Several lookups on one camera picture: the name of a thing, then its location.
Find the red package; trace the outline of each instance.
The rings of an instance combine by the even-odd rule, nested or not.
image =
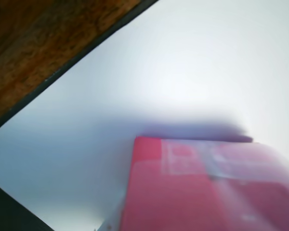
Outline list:
[[[258,144],[138,137],[120,230],[289,231],[288,179]]]

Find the white backdrop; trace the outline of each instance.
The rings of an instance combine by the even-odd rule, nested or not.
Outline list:
[[[93,231],[133,138],[208,116],[289,159],[289,0],[160,0],[0,128],[0,187],[56,231]]]

